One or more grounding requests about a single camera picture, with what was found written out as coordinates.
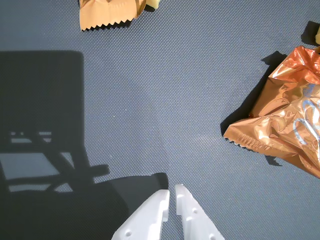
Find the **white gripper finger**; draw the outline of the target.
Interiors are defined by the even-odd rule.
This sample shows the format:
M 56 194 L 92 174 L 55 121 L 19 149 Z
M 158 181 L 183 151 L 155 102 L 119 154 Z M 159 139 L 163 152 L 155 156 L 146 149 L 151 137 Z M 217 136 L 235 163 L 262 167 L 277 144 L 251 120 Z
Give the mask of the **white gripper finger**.
M 114 232 L 112 240 L 159 240 L 169 218 L 170 191 L 160 189 L 145 200 Z
M 215 224 L 183 184 L 175 185 L 175 197 L 176 214 L 181 216 L 185 240 L 224 239 Z

